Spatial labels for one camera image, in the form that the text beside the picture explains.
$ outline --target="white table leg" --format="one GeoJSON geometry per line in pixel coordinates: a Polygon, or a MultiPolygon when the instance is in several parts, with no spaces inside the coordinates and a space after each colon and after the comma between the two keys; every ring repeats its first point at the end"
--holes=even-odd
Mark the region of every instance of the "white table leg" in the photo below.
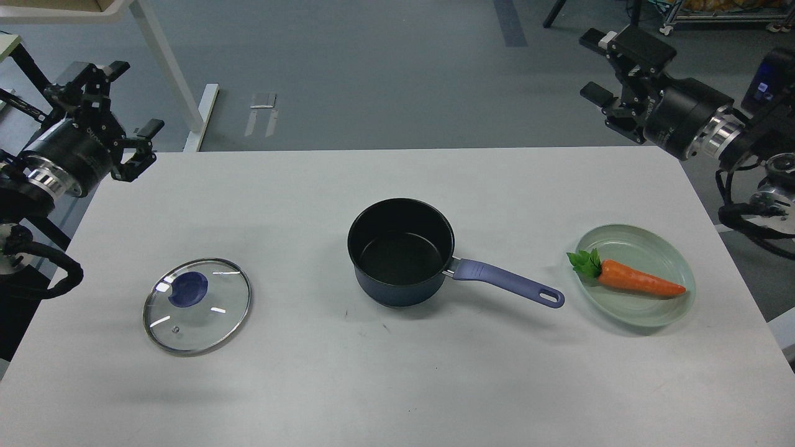
{"type": "Polygon", "coordinates": [[[199,132],[191,132],[185,142],[183,152],[199,152],[201,142],[204,140],[204,131],[207,130],[207,122],[210,121],[210,112],[215,105],[215,98],[218,96],[218,84],[207,84],[199,102],[199,113],[202,118],[202,128],[199,132]]]}
{"type": "Polygon", "coordinates": [[[135,0],[130,3],[130,11],[141,28],[144,35],[144,40],[152,50],[157,64],[160,65],[163,74],[165,75],[166,82],[179,101],[180,112],[188,124],[188,128],[192,133],[203,132],[206,125],[205,119],[199,113],[199,108],[196,106],[196,101],[191,95],[188,88],[188,83],[185,82],[185,77],[180,70],[179,64],[176,62],[174,53],[171,51],[168,41],[163,34],[163,29],[160,27],[160,22],[154,15],[152,6],[149,0],[135,0]]]}

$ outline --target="black cable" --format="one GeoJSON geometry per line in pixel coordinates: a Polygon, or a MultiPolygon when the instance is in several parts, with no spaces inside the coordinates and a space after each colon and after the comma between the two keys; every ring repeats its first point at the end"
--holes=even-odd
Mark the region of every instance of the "black cable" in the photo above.
{"type": "Polygon", "coordinates": [[[726,202],[726,187],[723,186],[723,177],[720,175],[724,172],[723,169],[715,171],[715,183],[718,184],[718,192],[720,193],[720,198],[723,199],[723,204],[728,205],[729,203],[726,202]]]}
{"type": "Polygon", "coordinates": [[[735,172],[729,171],[726,173],[726,193],[723,196],[723,201],[731,203],[731,182],[735,179],[735,172]]]}
{"type": "Polygon", "coordinates": [[[781,256],[782,258],[787,258],[787,259],[791,259],[791,260],[795,261],[795,253],[793,253],[792,251],[787,251],[787,250],[784,250],[781,247],[776,247],[772,243],[769,243],[766,240],[758,238],[756,236],[748,235],[748,234],[746,234],[744,232],[743,232],[743,234],[752,243],[755,243],[755,244],[759,245],[760,247],[764,248],[765,250],[769,251],[770,253],[773,253],[774,255],[777,255],[777,256],[781,256]]]}
{"type": "Polygon", "coordinates": [[[41,256],[47,258],[58,266],[66,270],[66,278],[58,281],[50,289],[37,289],[25,286],[13,285],[0,285],[0,291],[5,295],[15,298],[24,298],[28,300],[48,300],[50,298],[59,297],[70,290],[74,289],[81,281],[83,281],[83,268],[80,264],[63,251],[56,248],[48,247],[43,243],[25,241],[16,243],[10,241],[6,244],[8,253],[28,253],[33,256],[41,256]]]}
{"type": "Polygon", "coordinates": [[[735,169],[735,171],[750,171],[752,169],[758,168],[760,164],[761,162],[757,160],[753,165],[740,166],[739,168],[735,169]]]}

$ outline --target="table leg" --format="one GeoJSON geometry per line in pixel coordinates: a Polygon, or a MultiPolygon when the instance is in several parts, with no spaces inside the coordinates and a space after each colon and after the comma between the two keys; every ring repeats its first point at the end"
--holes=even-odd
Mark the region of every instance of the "table leg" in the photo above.
{"type": "Polygon", "coordinates": [[[544,20],[544,28],[549,28],[552,26],[552,23],[555,21],[555,17],[560,13],[560,10],[563,8],[563,5],[566,4],[566,0],[557,0],[555,2],[555,6],[552,7],[552,10],[549,11],[549,15],[547,16],[546,20],[544,20]]]}
{"type": "Polygon", "coordinates": [[[630,17],[630,25],[632,26],[638,26],[641,20],[641,2],[642,0],[633,0],[632,17],[630,17]]]}
{"type": "Polygon", "coordinates": [[[201,132],[204,128],[204,120],[149,0],[134,0],[130,3],[130,11],[135,17],[138,27],[141,28],[144,40],[152,50],[157,64],[160,65],[169,87],[179,100],[180,112],[188,124],[188,128],[191,132],[201,132]]]}
{"type": "Polygon", "coordinates": [[[188,140],[185,142],[183,152],[199,152],[201,142],[204,140],[204,131],[207,129],[207,122],[210,120],[210,112],[215,105],[215,98],[218,96],[218,84],[207,84],[204,87],[204,93],[199,102],[199,113],[204,121],[202,130],[200,132],[191,132],[188,135],[188,140]]]}

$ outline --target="carrot leaves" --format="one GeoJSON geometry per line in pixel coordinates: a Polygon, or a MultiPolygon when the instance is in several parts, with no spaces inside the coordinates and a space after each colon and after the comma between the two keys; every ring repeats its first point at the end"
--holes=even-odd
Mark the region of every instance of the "carrot leaves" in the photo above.
{"type": "Polygon", "coordinates": [[[589,278],[598,278],[602,274],[602,261],[599,259],[599,253],[593,249],[591,253],[585,250],[577,251],[576,253],[566,253],[568,261],[572,264],[577,273],[581,273],[589,278]]]}

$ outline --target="saucepan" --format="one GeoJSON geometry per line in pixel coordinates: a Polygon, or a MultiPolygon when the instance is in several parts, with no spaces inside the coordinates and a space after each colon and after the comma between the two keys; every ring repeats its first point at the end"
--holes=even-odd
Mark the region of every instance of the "saucepan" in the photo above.
{"type": "Polygon", "coordinates": [[[557,309],[563,294],[485,262],[453,256],[455,236],[441,212],[419,200],[378,202],[356,218],[348,254],[362,289],[377,302],[404,307],[430,298],[446,277],[487,282],[557,309]]]}

